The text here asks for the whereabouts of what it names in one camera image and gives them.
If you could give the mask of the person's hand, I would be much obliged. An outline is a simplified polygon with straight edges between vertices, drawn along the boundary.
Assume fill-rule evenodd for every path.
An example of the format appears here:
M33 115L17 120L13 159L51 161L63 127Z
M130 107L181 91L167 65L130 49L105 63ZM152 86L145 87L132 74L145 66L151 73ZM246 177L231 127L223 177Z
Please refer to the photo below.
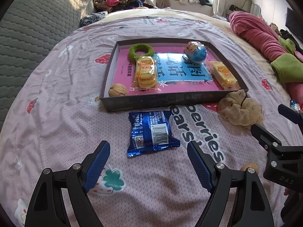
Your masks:
M288 196L291 193L291 190L288 188L285 188L284 190L284 196Z

